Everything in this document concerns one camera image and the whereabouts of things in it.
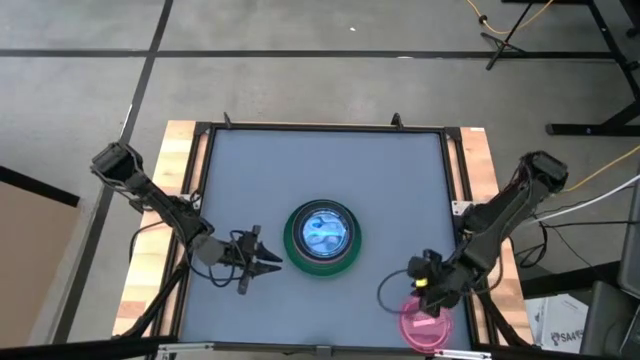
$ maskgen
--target wire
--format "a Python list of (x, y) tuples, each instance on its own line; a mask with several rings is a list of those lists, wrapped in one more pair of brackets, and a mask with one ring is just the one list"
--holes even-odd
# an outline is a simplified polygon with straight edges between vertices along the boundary
[[(525, 28), (527, 25), (531, 24), (538, 16), (540, 16), (545, 10), (547, 10), (547, 8), (549, 7), (549, 5), (553, 4), (554, 0), (549, 0), (540, 10), (538, 10), (537, 13), (535, 13), (529, 20), (525, 21), (524, 23), (522, 23), (521, 25), (519, 25), (516, 30), (520, 30)], [(467, 0), (467, 3), (469, 3), (469, 5), (471, 5), (471, 7), (473, 8), (473, 11), (476, 12), (476, 15), (478, 15), (478, 18), (482, 18), (484, 15), (482, 13), (480, 13), (480, 10), (478, 10), (478, 7), (471, 1), (471, 0)], [(489, 25), (489, 23), (486, 20), (482, 20), (482, 24), (484, 26), (487, 27), (487, 29), (489, 29), (491, 32), (493, 32), (494, 34), (498, 34), (498, 35), (506, 35), (509, 34), (511, 32), (511, 30), (509, 31), (500, 31), (500, 30), (496, 30), (494, 28), (491, 27), (491, 25)]]
[[(229, 236), (231, 238), (231, 240), (229, 241), (229, 243), (234, 245), (234, 250), (236, 250), (238, 252), (238, 255), (240, 255), (240, 259), (242, 259), (242, 264), (243, 266), (246, 268), (247, 266), (247, 261), (244, 258), (244, 255), (242, 255), (242, 250), (240, 250), (240, 247), (238, 246), (238, 241), (233, 237), (233, 234), (239, 233), (241, 235), (243, 235), (243, 232), (240, 230), (232, 230), (229, 232)], [(222, 283), (218, 283), (218, 280), (220, 279), (216, 279), (213, 277), (213, 272), (211, 271), (211, 266), (209, 266), (209, 280), (211, 280), (211, 284), (213, 284), (213, 286), (217, 287), (217, 288), (223, 288), (227, 285), (229, 285), (231, 283), (231, 281), (233, 280), (240, 280), (240, 278), (234, 278), (233, 275), (235, 275), (236, 273), (236, 264), (233, 263), (231, 264), (231, 273), (229, 274), (229, 277)]]
[(578, 254), (577, 251), (575, 251), (575, 249), (573, 247), (571, 247), (571, 245), (569, 245), (569, 243), (567, 242), (567, 240), (565, 240), (564, 236), (562, 236), (562, 234), (560, 233), (560, 230), (556, 229), (556, 228), (551, 228), (551, 230), (555, 231), (556, 234), (558, 234), (558, 237), (560, 238), (560, 241), (562, 241), (567, 248), (569, 248), (569, 250), (571, 250), (571, 252), (580, 260), (582, 260), (583, 263), (585, 263), (589, 269), (591, 269), (602, 281), (606, 282), (606, 278), (604, 276), (602, 276), (602, 274), (600, 274), (600, 272), (598, 270), (596, 270), (596, 268), (591, 265), (591, 263), (589, 263), (585, 258), (583, 258), (582, 256), (580, 256), (580, 254)]
[(162, 223), (164, 223), (164, 221), (160, 220), (160, 221), (154, 222), (153, 224), (145, 225), (133, 233), (133, 236), (131, 236), (131, 241), (129, 241), (129, 263), (131, 263), (131, 259), (133, 258), (133, 248), (136, 246), (136, 239), (138, 238), (138, 235), (141, 232), (148, 230), (149, 228), (152, 228), (156, 225), (160, 225)]
[[(520, 263), (518, 264), (518, 266), (522, 269), (529, 269), (538, 265), (538, 263), (542, 261), (542, 259), (547, 254), (547, 247), (549, 244), (549, 232), (544, 227), (544, 225), (542, 225), (542, 223), (538, 223), (538, 225), (540, 226), (540, 230), (542, 231), (542, 244), (532, 246), (530, 248), (518, 251), (517, 253), (514, 254), (515, 256), (520, 256), (526, 253), (525, 257), (522, 258), (522, 260), (520, 260)], [(538, 249), (540, 249), (540, 252), (538, 253), (538, 257), (534, 261), (527, 263), (527, 260), (529, 260), (529, 258)]]
[(578, 205), (578, 206), (571, 207), (571, 208), (569, 208), (569, 209), (566, 209), (566, 210), (563, 210), (563, 211), (560, 211), (560, 212), (553, 213), (553, 214), (551, 214), (551, 215), (547, 215), (547, 216), (541, 217), (541, 218), (539, 218), (539, 219), (534, 219), (534, 220), (532, 220), (532, 221), (530, 221), (530, 222), (526, 223), (526, 225), (531, 225), (531, 224), (535, 224), (535, 223), (538, 223), (538, 222), (541, 222), (541, 221), (545, 221), (545, 220), (548, 220), (548, 219), (551, 219), (551, 218), (554, 218), (554, 217), (557, 217), (557, 216), (560, 216), (560, 215), (564, 215), (564, 214), (567, 214), (567, 213), (570, 213), (570, 212), (576, 211), (576, 210), (578, 210), (578, 209), (582, 209), (582, 208), (587, 207), (587, 206), (589, 206), (589, 205), (591, 205), (591, 204), (595, 204), (595, 203), (597, 203), (598, 201), (600, 201), (600, 200), (602, 200), (602, 199), (605, 199), (605, 198), (607, 198), (607, 197), (609, 197), (609, 196), (611, 196), (611, 195), (613, 195), (613, 194), (617, 193), (618, 191), (622, 190), (625, 186), (630, 185), (630, 184), (632, 184), (632, 183), (634, 183), (634, 182), (638, 181), (638, 179), (640, 179), (640, 175), (636, 175), (636, 176), (634, 176), (633, 178), (631, 178), (630, 180), (628, 180), (628, 181), (627, 181), (627, 182), (625, 182), (624, 184), (622, 184), (622, 185), (618, 186), (617, 188), (615, 188), (615, 189), (613, 189), (613, 190), (609, 191), (609, 192), (608, 192), (608, 193), (606, 193), (606, 194), (603, 194), (603, 195), (598, 196), (597, 198), (595, 198), (595, 199), (593, 199), (593, 200), (587, 201), (587, 202), (585, 202), (585, 203), (583, 203), (583, 204), (580, 204), (580, 205)]
[(620, 221), (585, 221), (585, 222), (575, 222), (575, 223), (565, 223), (565, 224), (557, 224), (557, 225), (543, 225), (547, 229), (555, 229), (560, 227), (567, 226), (582, 226), (582, 225), (633, 225), (637, 224), (638, 221), (628, 221), (628, 220), (620, 220)]
[(504, 264), (503, 264), (503, 260), (502, 260), (502, 251), (500, 252), (500, 256), (498, 256), (498, 259), (500, 260), (500, 268), (499, 268), (500, 270), (499, 270), (499, 273), (498, 273), (498, 280), (496, 280), (496, 282), (493, 285), (491, 285), (490, 287), (488, 287), (486, 289), (476, 290), (475, 288), (473, 288), (472, 290), (476, 295), (480, 295), (480, 294), (491, 292), (495, 288), (500, 286), (500, 283), (502, 282), (502, 279), (504, 277)]
[[(625, 190), (629, 190), (629, 189), (633, 189), (633, 188), (634, 188), (634, 186), (633, 186), (633, 185), (625, 186), (625, 187), (623, 187), (622, 189), (620, 189), (620, 190), (616, 191), (615, 193), (616, 193), (616, 194), (617, 194), (617, 193), (621, 193), (621, 192), (623, 192), (623, 191), (625, 191)], [(534, 214), (534, 215), (532, 215), (532, 216), (540, 216), (540, 215), (543, 215), (543, 214), (548, 214), (548, 213), (552, 213), (552, 212), (560, 211), (560, 210), (562, 210), (562, 209), (567, 209), (567, 208), (574, 207), (574, 206), (577, 206), (577, 205), (580, 205), (580, 204), (584, 204), (584, 203), (586, 203), (586, 202), (589, 202), (589, 201), (591, 201), (591, 200), (593, 200), (593, 199), (597, 198), (598, 196), (592, 197), (592, 198), (587, 199), (587, 200), (581, 200), (581, 201), (578, 201), (578, 202), (576, 202), (576, 203), (574, 203), (574, 204), (570, 204), (570, 205), (562, 205), (562, 206), (557, 207), (557, 208), (555, 208), (555, 209), (541, 211), (541, 212), (539, 212), (539, 213), (537, 213), (537, 214)]]
[(633, 150), (631, 150), (628, 153), (626, 153), (626, 154), (620, 156), (619, 158), (613, 160), (612, 162), (608, 163), (607, 165), (601, 167), (600, 170), (598, 170), (598, 171), (594, 172), (593, 174), (587, 176), (583, 180), (579, 181), (577, 184), (573, 185), (572, 187), (570, 187), (567, 190), (564, 190), (562, 192), (563, 193), (567, 193), (569, 191), (573, 191), (573, 190), (579, 188), (580, 186), (584, 185), (587, 181), (593, 179), (598, 174), (602, 173), (603, 171), (607, 170), (608, 168), (612, 167), (613, 165), (617, 164), (618, 162), (620, 162), (620, 161), (628, 158), (629, 156), (633, 155), (638, 150), (640, 150), (640, 145), (636, 146)]
[[(392, 272), (391, 274), (387, 275), (384, 279), (382, 279), (382, 281), (380, 282), (380, 284), (378, 285), (378, 290), (377, 290), (377, 299), (378, 299), (378, 305), (380, 305), (380, 307), (382, 309), (384, 309), (384, 311), (391, 313), (391, 314), (398, 314), (398, 315), (412, 315), (415, 314), (417, 312), (420, 311), (420, 309), (418, 310), (412, 310), (412, 311), (403, 311), (403, 310), (394, 310), (389, 308), (388, 306), (386, 306), (383, 302), (382, 302), (382, 287), (384, 286), (384, 284), (387, 283), (387, 281), (389, 281), (389, 279), (391, 279), (394, 276), (400, 275), (402, 273), (406, 273), (407, 269), (401, 269), (401, 270), (396, 270), (394, 272)], [(428, 304), (426, 306), (426, 309), (436, 306), (438, 304), (440, 304), (441, 302), (443, 302), (445, 300), (445, 298), (442, 298), (438, 301), (434, 301), (431, 304)]]

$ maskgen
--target black table frame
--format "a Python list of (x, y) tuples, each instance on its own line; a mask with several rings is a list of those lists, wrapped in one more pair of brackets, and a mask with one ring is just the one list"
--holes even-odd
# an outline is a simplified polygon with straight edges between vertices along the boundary
[[(213, 154), (213, 146), (215, 142), (216, 132), (218, 130), (265, 130), (265, 131), (322, 131), (322, 132), (376, 132), (376, 133), (432, 133), (438, 135), (441, 145), (442, 160), (444, 164), (445, 178), (447, 181), (447, 188), (449, 190), (449, 201), (464, 200), (471, 201), (471, 184), (466, 173), (466, 161), (464, 158), (464, 151), (462, 151), (462, 142), (459, 136), (459, 128), (445, 128), (445, 127), (414, 127), (404, 126), (400, 115), (395, 114), (391, 120), (391, 124), (388, 126), (375, 126), (375, 125), (343, 125), (343, 124), (285, 124), (285, 123), (232, 123), (229, 116), (224, 114), (224, 122), (197, 122), (194, 128), (193, 139), (191, 143), (191, 149), (187, 160), (187, 167), (185, 170), (185, 177), (182, 183), (182, 193), (190, 192), (190, 185), (192, 184), (193, 174), (195, 172), (196, 158), (198, 157), (197, 148), (200, 144), (201, 138), (206, 137), (206, 149), (204, 150), (202, 168), (200, 171), (200, 179), (196, 192), (200, 195), (204, 194), (207, 177), (209, 174), (209, 168), (211, 166), (211, 157)], [(456, 158), (458, 161), (458, 168), (460, 169), (460, 178), (463, 188), (463, 194), (458, 199), (455, 193), (455, 186), (453, 180), (453, 170), (451, 164), (451, 158), (449, 156), (448, 138), (454, 141), (456, 148)], [(454, 214), (451, 213), (451, 223), (454, 224)], [(456, 242), (461, 241), (459, 236), (456, 236)], [(160, 287), (162, 288), (171, 277), (173, 269), (176, 266), (176, 254), (179, 251), (180, 243), (172, 235), (169, 245), (169, 253), (167, 254), (167, 261), (163, 271), (162, 282)], [(178, 292), (176, 298), (176, 305), (173, 309), (166, 310), (172, 311), (171, 324), (169, 334), (160, 334), (163, 322), (163, 314), (165, 313), (164, 306), (160, 308), (157, 313), (152, 326), (151, 336), (169, 335), (175, 338), (179, 338), (180, 327), (182, 323), (182, 315), (184, 313), (185, 298), (187, 296), (187, 288), (189, 282), (189, 274), (178, 283)], [(483, 286), (488, 286), (487, 280), (484, 280)], [(477, 330), (477, 322), (475, 318), (475, 311), (473, 302), (464, 298), (465, 313), (467, 315), (467, 323), (469, 326), (469, 335), (471, 338), (472, 348), (480, 344), (479, 334)], [(485, 312), (484, 318), (487, 322), (487, 329), (489, 334), (489, 342), (491, 344), (498, 344), (499, 338), (497, 329), (492, 323), (490, 317)], [(226, 343), (215, 342), (215, 347), (218, 350), (240, 350), (240, 351), (276, 351), (282, 353), (310, 353), (315, 354), (318, 346), (315, 345), (288, 345), (288, 344), (250, 344), (250, 343)], [(340, 353), (367, 353), (367, 354), (395, 354), (395, 355), (411, 355), (415, 354), (410, 349), (396, 349), (396, 348), (367, 348), (367, 347), (345, 347), (345, 346), (331, 346), (331, 352)]]
[(525, 299), (534, 299), (572, 291), (583, 291), (592, 288), (593, 283), (600, 280), (608, 284), (616, 284), (620, 261), (596, 265), (558, 274), (549, 274), (520, 282)]
[[(532, 3), (544, 4), (547, 2), (547, 0), (502, 0), (502, 2), (526, 3), (530, 5)], [(627, 83), (629, 84), (629, 87), (631, 88), (633, 102), (601, 124), (547, 124), (545, 126), (547, 134), (580, 136), (640, 136), (640, 126), (627, 125), (633, 119), (640, 116), (640, 87), (638, 87), (638, 83), (633, 78), (633, 74), (631, 73), (633, 70), (638, 68), (638, 63), (636, 61), (629, 62), (622, 54), (620, 48), (618, 47), (618, 44), (616, 44), (616, 41), (613, 38), (613, 35), (611, 35), (611, 31), (609, 30), (607, 23), (602, 17), (602, 14), (600, 14), (598, 7), (593, 0), (556, 0), (553, 4), (582, 5), (589, 7), (591, 15), (598, 25), (602, 37), (604, 38), (604, 41), (606, 42), (610, 53), (613, 55), (613, 59), (622, 71), (625, 79), (627, 80)], [(517, 28), (518, 24), (514, 26), (514, 28), (512, 29), (512, 33)], [(509, 38), (507, 38), (504, 43), (508, 44)], [(502, 50), (504, 50), (504, 45), (502, 45), (498, 49), (500, 53), (502, 53)], [(518, 51), (511, 54), (512, 56), (518, 56), (521, 54), (521, 52)], [(489, 65), (487, 65), (487, 70), (490, 70), (491, 66), (493, 66), (493, 63), (490, 62)]]

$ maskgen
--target black cable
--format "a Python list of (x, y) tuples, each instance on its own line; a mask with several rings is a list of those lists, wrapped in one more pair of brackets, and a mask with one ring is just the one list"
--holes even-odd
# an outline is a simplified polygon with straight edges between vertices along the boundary
[[(188, 254), (188, 252), (189, 252), (189, 250), (188, 250), (188, 249), (189, 249), (189, 244), (185, 241), (186, 236), (185, 236), (184, 229), (180, 226), (180, 223), (179, 223), (178, 221), (174, 221), (174, 223), (176, 224), (176, 226), (175, 226), (175, 229), (174, 229), (174, 230), (175, 230), (176, 232), (178, 232), (178, 235), (177, 235), (178, 241), (182, 244), (182, 246), (183, 246), (183, 247), (184, 247), (184, 249), (185, 249), (185, 259), (186, 259), (186, 261), (187, 261), (187, 263), (188, 263), (188, 265), (189, 265), (189, 268), (190, 268), (190, 269), (191, 269), (195, 274), (197, 274), (198, 276), (203, 277), (203, 278), (205, 278), (205, 279), (209, 279), (209, 281), (211, 281), (211, 283), (212, 283), (212, 284), (214, 284), (214, 286), (216, 286), (216, 287), (220, 287), (220, 286), (218, 286), (217, 281), (218, 281), (218, 280), (221, 280), (221, 279), (216, 279), (216, 278), (214, 278), (214, 277), (213, 277), (213, 274), (211, 273), (211, 267), (209, 267), (209, 273), (210, 273), (210, 276), (207, 276), (207, 275), (205, 275), (205, 274), (201, 273), (200, 271), (198, 271), (198, 270), (193, 266), (193, 264), (191, 263), (191, 259), (189, 258), (189, 254)], [(238, 231), (238, 230), (231, 231), (230, 235), (231, 235), (231, 234), (233, 234), (234, 232), (239, 232), (239, 231)], [(234, 244), (234, 245), (235, 245), (235, 248), (238, 250), (238, 252), (239, 252), (240, 256), (242, 257), (242, 251), (240, 251), (240, 248), (238, 247), (238, 244), (236, 243), (236, 241), (235, 241), (235, 239), (233, 238), (233, 236), (231, 236), (231, 241), (230, 241), (230, 243), (232, 243), (232, 244)], [(243, 264), (244, 264), (244, 265), (246, 265), (246, 264), (247, 264), (244, 258), (242, 258), (242, 262), (243, 262)], [(234, 266), (234, 268), (232, 268), (232, 269), (231, 269), (231, 270), (232, 270), (232, 272), (231, 272), (230, 276), (225, 280), (225, 285), (224, 285), (224, 286), (229, 285), (229, 283), (230, 283), (232, 280), (239, 280), (239, 279), (240, 279), (240, 278), (234, 278), (234, 277), (233, 277), (233, 275), (235, 275), (235, 272), (234, 272), (234, 271), (235, 271), (235, 264), (234, 264), (234, 265), (232, 265), (232, 266)]]
[(558, 229), (556, 229), (556, 228), (551, 228), (551, 230), (555, 231), (555, 232), (556, 232), (556, 234), (558, 234), (558, 237), (560, 238), (560, 241), (562, 241), (562, 242), (567, 246), (567, 248), (569, 248), (569, 250), (571, 250), (571, 252), (572, 252), (576, 257), (578, 257), (578, 259), (582, 260), (582, 262), (584, 262), (584, 263), (589, 267), (589, 269), (591, 269), (591, 270), (592, 270), (592, 271), (593, 271), (593, 272), (594, 272), (594, 273), (595, 273), (595, 274), (600, 278), (600, 280), (602, 280), (602, 281), (606, 282), (606, 280), (605, 280), (606, 278), (605, 278), (604, 276), (602, 276), (602, 274), (600, 274), (600, 272), (599, 272), (598, 270), (596, 270), (596, 268), (595, 268), (595, 267), (593, 267), (593, 265), (591, 265), (591, 264), (590, 264), (590, 263), (589, 263), (585, 258), (583, 258), (582, 256), (580, 256), (580, 254), (578, 254), (578, 252), (577, 252), (577, 251), (575, 251), (575, 250), (573, 249), (573, 247), (571, 247), (571, 245), (569, 245), (569, 243), (567, 242), (567, 240), (565, 240), (564, 236), (562, 236), (562, 234), (560, 233), (560, 231), (559, 231)]
[(133, 236), (131, 236), (131, 241), (129, 241), (129, 264), (131, 264), (131, 259), (133, 258), (133, 248), (136, 246), (136, 239), (138, 238), (138, 235), (141, 232), (162, 223), (164, 223), (164, 221), (160, 220), (158, 222), (154, 222), (153, 224), (145, 225), (133, 233)]
[[(617, 194), (617, 193), (623, 192), (623, 191), (625, 191), (625, 190), (633, 189), (633, 188), (634, 188), (634, 185), (629, 185), (629, 186), (623, 187), (622, 189), (620, 189), (620, 190), (616, 191), (614, 194)], [(574, 207), (574, 206), (578, 206), (578, 205), (580, 205), (580, 204), (584, 204), (584, 203), (586, 203), (586, 202), (589, 202), (589, 201), (591, 201), (591, 200), (594, 200), (594, 199), (596, 199), (596, 198), (599, 198), (600, 196), (602, 196), (602, 195), (594, 196), (594, 197), (592, 197), (592, 198), (590, 198), (590, 199), (587, 199), (587, 200), (580, 200), (580, 201), (578, 201), (578, 202), (577, 202), (577, 203), (575, 203), (575, 204), (562, 205), (562, 206), (557, 207), (557, 208), (555, 208), (555, 209), (551, 209), (551, 210), (544, 210), (544, 211), (541, 211), (541, 212), (539, 212), (539, 213), (537, 213), (537, 214), (535, 214), (535, 215), (536, 215), (536, 216), (540, 216), (540, 215), (544, 215), (544, 214), (553, 213), (553, 212), (557, 212), (557, 211), (560, 211), (560, 210), (564, 210), (564, 209), (572, 208), (572, 207)]]
[[(532, 216), (535, 219), (538, 218), (538, 216), (536, 214), (533, 214)], [(542, 244), (532, 246), (530, 248), (518, 251), (517, 253), (514, 254), (515, 256), (519, 256), (521, 254), (526, 253), (525, 257), (522, 260), (520, 260), (520, 263), (518, 264), (518, 266), (523, 268), (523, 269), (532, 268), (532, 267), (538, 265), (538, 263), (547, 254), (547, 247), (548, 247), (548, 244), (549, 244), (549, 233), (547, 232), (547, 229), (544, 227), (544, 225), (542, 225), (542, 223), (538, 223), (538, 226), (540, 227), (540, 229), (542, 231)], [(527, 263), (527, 260), (529, 260), (529, 258), (538, 249), (540, 249), (540, 252), (538, 253), (538, 257), (534, 261), (532, 261), (530, 263)]]
[[(387, 276), (386, 276), (386, 277), (385, 277), (385, 278), (380, 282), (380, 284), (378, 285), (378, 291), (377, 291), (378, 305), (380, 305), (380, 307), (381, 307), (384, 311), (386, 311), (386, 312), (388, 312), (388, 313), (391, 313), (391, 314), (397, 314), (397, 315), (412, 315), (412, 314), (416, 314), (417, 312), (419, 312), (419, 311), (420, 311), (420, 309), (413, 310), (413, 311), (394, 310), (394, 309), (391, 309), (390, 307), (386, 306), (386, 305), (382, 302), (382, 287), (384, 286), (384, 284), (385, 284), (387, 281), (389, 281), (389, 279), (391, 279), (392, 277), (394, 277), (394, 276), (396, 276), (396, 275), (399, 275), (399, 274), (402, 274), (402, 273), (406, 273), (406, 272), (407, 272), (407, 269), (396, 270), (396, 271), (392, 272), (391, 274), (387, 275)], [(442, 299), (440, 299), (440, 300), (438, 300), (438, 301), (435, 301), (435, 302), (433, 302), (433, 303), (431, 303), (431, 304), (428, 304), (426, 308), (428, 309), (428, 308), (430, 308), (430, 307), (436, 306), (436, 305), (440, 304), (441, 302), (443, 302), (444, 300), (445, 300), (445, 298), (442, 298)]]
[[(498, 279), (496, 280), (496, 282), (485, 288), (485, 289), (481, 289), (481, 290), (476, 290), (475, 288), (472, 289), (472, 291), (476, 294), (476, 295), (480, 295), (480, 294), (484, 294), (484, 293), (488, 293), (491, 292), (493, 290), (495, 290), (498, 286), (500, 286), (500, 283), (502, 282), (502, 279), (504, 278), (504, 263), (502, 260), (502, 251), (500, 252), (500, 255), (498, 256), (498, 259), (500, 261), (500, 268), (499, 268), (499, 272), (498, 272)], [(484, 278), (489, 277), (489, 272), (486, 274), (486, 276), (484, 276)]]
[(560, 228), (560, 227), (567, 227), (567, 226), (582, 226), (582, 225), (617, 225), (617, 224), (637, 224), (638, 221), (627, 221), (627, 220), (620, 220), (620, 221), (585, 221), (585, 222), (574, 222), (574, 223), (564, 223), (564, 224), (556, 224), (556, 225), (543, 225), (545, 228), (547, 229), (555, 229), (555, 228)]
[[(234, 250), (237, 251), (238, 255), (240, 255), (240, 258), (242, 259), (242, 264), (246, 267), (247, 265), (247, 261), (244, 259), (244, 256), (242, 255), (242, 250), (240, 250), (240, 247), (238, 246), (238, 241), (233, 237), (233, 234), (240, 234), (241, 236), (244, 235), (244, 233), (240, 230), (232, 230), (229, 232), (229, 237), (231, 238), (231, 240), (229, 241), (229, 243), (234, 245)], [(217, 287), (217, 288), (223, 288), (227, 285), (229, 285), (231, 283), (231, 281), (233, 280), (240, 280), (240, 278), (234, 278), (233, 275), (235, 275), (236, 272), (236, 265), (235, 264), (231, 264), (231, 273), (229, 274), (229, 277), (222, 283), (218, 283), (217, 280), (220, 279), (216, 279), (213, 277), (213, 272), (211, 271), (211, 266), (209, 266), (209, 280), (211, 280), (211, 284), (213, 284), (213, 286)]]

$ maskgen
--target table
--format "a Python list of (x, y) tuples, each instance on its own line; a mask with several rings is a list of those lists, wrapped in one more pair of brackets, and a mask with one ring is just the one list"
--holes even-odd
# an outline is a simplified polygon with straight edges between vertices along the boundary
[[(207, 132), (214, 128), (224, 129), (225, 124), (212, 124), (195, 121), (170, 121), (156, 164), (153, 181), (168, 194), (190, 193), (198, 188), (202, 174), (208, 172), (207, 154), (211, 154), (213, 144), (209, 143)], [(269, 124), (233, 124), (232, 128), (252, 126), (271, 126)], [(306, 125), (314, 129), (361, 128), (356, 125)], [(397, 130), (403, 130), (397, 124)], [(376, 131), (390, 131), (392, 126), (369, 126)], [(446, 152), (452, 164), (450, 169), (451, 197), (455, 200), (474, 200), (478, 202), (490, 199), (497, 191), (497, 182), (489, 153), (486, 134), (482, 128), (437, 128), (446, 133)], [(141, 226), (158, 221), (154, 213), (145, 213)], [(121, 304), (117, 313), (113, 333), (127, 330), (136, 318), (144, 311), (153, 299), (167, 272), (181, 256), (181, 249), (171, 242), (171, 229), (164, 225), (151, 228), (138, 237), (133, 259), (129, 268)], [(503, 242), (504, 280), (492, 292), (492, 298), (507, 321), (514, 326), (518, 334), (527, 341), (532, 341), (531, 330), (527, 320), (520, 282), (509, 241)], [(497, 269), (489, 276), (492, 283), (497, 278)], [(184, 294), (186, 284), (180, 284), (169, 299), (162, 316), (147, 330), (146, 335), (177, 334), (181, 327), (181, 316), (184, 312)], [(484, 311), (477, 299), (472, 299), (473, 316), (470, 317), (472, 332), (479, 343), (504, 343), (496, 335), (495, 328), (485, 320)], [(242, 349), (244, 347), (227, 346), (225, 349)]]

